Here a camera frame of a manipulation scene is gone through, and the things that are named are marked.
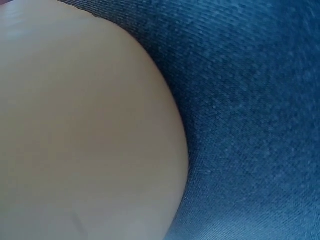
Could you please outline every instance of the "cream-colored plastic surface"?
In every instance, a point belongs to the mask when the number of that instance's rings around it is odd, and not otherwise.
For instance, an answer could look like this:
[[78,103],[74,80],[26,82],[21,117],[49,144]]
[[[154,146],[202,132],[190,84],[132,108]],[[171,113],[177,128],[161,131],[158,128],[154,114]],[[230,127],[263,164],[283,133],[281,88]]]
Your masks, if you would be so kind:
[[162,240],[188,155],[142,47],[55,0],[0,6],[0,239]]

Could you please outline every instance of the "beige round object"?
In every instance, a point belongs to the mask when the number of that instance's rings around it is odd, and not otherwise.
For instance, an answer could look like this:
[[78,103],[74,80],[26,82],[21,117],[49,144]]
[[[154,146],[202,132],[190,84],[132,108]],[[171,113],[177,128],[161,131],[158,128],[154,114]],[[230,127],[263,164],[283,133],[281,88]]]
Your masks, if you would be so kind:
[[182,121],[124,30],[50,0],[0,6],[0,239],[162,240]]

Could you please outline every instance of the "blue fabric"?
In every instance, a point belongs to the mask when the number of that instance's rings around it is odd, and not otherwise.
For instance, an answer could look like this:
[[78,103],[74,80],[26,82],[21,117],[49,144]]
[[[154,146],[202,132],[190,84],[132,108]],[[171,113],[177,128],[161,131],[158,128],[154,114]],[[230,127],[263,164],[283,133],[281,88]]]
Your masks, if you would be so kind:
[[175,97],[189,180],[166,240],[320,239],[318,0],[63,0],[130,32]]

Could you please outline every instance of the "jeans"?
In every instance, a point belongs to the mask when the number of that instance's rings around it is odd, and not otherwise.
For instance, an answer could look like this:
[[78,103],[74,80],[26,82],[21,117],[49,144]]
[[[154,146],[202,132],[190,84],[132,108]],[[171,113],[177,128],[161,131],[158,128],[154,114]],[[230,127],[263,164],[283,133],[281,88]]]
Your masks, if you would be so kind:
[[62,0],[132,34],[189,147],[166,240],[320,239],[318,0]]

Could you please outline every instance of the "denim fabric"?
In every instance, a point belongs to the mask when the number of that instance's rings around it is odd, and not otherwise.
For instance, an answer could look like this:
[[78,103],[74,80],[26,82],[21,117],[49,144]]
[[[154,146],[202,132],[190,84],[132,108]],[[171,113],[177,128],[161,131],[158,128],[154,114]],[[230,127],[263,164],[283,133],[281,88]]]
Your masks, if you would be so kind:
[[319,0],[62,0],[131,33],[183,118],[166,240],[320,239]]

